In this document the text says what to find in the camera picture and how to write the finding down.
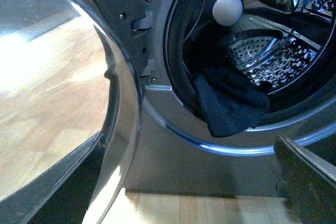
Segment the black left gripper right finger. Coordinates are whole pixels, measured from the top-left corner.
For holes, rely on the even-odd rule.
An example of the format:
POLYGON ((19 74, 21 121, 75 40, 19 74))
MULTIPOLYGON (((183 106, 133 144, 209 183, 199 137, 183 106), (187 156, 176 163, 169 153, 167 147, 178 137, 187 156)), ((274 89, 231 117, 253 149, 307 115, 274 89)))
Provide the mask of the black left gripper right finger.
POLYGON ((335 166, 284 135, 274 151, 302 222, 335 223, 335 166))

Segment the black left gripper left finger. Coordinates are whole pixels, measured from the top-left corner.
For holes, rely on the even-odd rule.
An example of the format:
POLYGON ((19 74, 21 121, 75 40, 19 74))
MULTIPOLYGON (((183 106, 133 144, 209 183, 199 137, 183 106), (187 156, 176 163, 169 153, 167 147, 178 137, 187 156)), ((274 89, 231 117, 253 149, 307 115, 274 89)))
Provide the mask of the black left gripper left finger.
POLYGON ((97 132, 27 185, 1 200, 1 223, 28 223, 35 213, 104 142, 97 132))

